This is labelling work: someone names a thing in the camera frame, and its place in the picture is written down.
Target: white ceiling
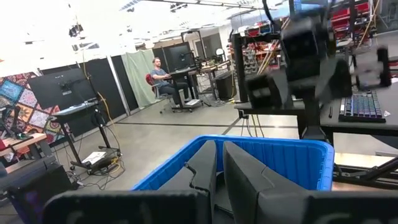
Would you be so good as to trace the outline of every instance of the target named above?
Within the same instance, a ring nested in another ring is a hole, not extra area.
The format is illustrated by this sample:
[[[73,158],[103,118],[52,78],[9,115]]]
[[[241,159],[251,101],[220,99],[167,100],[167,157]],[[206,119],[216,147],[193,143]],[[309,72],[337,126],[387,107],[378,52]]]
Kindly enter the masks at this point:
[[[44,41],[45,48],[53,51],[69,48],[73,41],[68,30],[77,22],[92,41],[115,42],[123,34],[124,41],[131,42],[137,38],[161,38],[159,34],[167,30],[177,30],[178,35],[181,29],[207,24],[220,26],[228,22],[226,18],[246,10],[189,4],[172,13],[170,3],[139,1],[134,5],[134,12],[120,11],[129,2],[131,0],[96,1],[95,4],[92,0],[0,1],[0,56],[17,52],[14,49],[25,47],[23,43],[27,41]],[[268,0],[270,6],[278,2],[281,0]],[[260,6],[261,1],[252,0],[252,5]]]

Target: ceiling light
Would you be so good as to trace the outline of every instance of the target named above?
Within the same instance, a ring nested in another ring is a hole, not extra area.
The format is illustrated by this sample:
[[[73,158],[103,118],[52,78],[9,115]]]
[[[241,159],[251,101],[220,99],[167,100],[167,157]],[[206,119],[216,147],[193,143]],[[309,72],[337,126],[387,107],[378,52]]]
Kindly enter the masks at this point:
[[[223,3],[221,2],[212,2],[212,1],[199,1],[200,4],[207,4],[212,6],[221,6]]]

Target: concrete floor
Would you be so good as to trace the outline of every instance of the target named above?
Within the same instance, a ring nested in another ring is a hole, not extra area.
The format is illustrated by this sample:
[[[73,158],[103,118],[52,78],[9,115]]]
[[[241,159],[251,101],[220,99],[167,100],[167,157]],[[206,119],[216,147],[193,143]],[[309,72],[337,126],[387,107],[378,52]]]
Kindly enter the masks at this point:
[[[398,55],[398,39],[390,36],[378,37],[379,44],[388,42],[390,56]],[[375,60],[374,57],[360,55],[358,60],[363,62],[365,58]],[[242,128],[242,121],[238,121],[238,112],[232,104],[224,104],[219,107],[201,107],[193,113],[171,113],[166,111],[160,114],[166,101],[156,103],[115,124],[120,148],[123,153],[123,161],[126,171],[114,181],[106,185],[106,190],[129,190],[134,184],[149,174],[171,155],[176,153],[184,144],[195,136],[201,134],[229,134],[249,136],[246,127]],[[297,122],[295,116],[260,115],[260,124],[267,138],[291,138],[298,139]],[[115,138],[107,130],[108,138],[113,147],[117,147]],[[254,127],[250,133],[255,135]],[[80,157],[84,158],[103,146],[103,140],[99,132],[85,137],[82,142],[75,143],[80,149]],[[57,147],[59,163],[69,170],[69,162],[72,152],[68,146]],[[374,155],[375,151],[397,152],[397,149],[378,141],[372,136],[359,134],[335,134],[336,152],[351,152],[358,154]],[[103,177],[89,176],[83,169],[76,168],[84,184],[105,183]],[[98,190],[97,186],[85,187],[82,190]],[[0,208],[0,224],[21,223],[12,205]]]

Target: blue plastic bin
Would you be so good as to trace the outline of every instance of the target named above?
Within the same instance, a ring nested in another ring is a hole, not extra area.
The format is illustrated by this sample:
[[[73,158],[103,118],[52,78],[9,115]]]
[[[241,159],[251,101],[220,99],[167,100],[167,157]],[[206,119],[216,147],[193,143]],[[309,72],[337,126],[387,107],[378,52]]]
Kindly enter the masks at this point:
[[[309,190],[331,190],[335,150],[321,141],[203,135],[191,140],[132,190],[157,190],[171,179],[207,140],[217,145],[217,171],[223,171],[223,143],[232,141],[278,174]]]

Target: white paper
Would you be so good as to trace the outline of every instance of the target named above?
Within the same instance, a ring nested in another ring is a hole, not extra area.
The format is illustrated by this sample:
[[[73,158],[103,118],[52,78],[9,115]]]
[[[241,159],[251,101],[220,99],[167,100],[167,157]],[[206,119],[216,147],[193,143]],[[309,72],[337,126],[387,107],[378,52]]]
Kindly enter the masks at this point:
[[[192,106],[195,105],[196,103],[198,103],[200,100],[190,100],[188,103],[186,103],[186,105],[188,106]]]
[[[81,163],[86,163],[90,162],[91,164],[94,164],[98,162],[100,159],[102,159],[105,156],[106,152],[92,152],[85,160],[83,160]]]

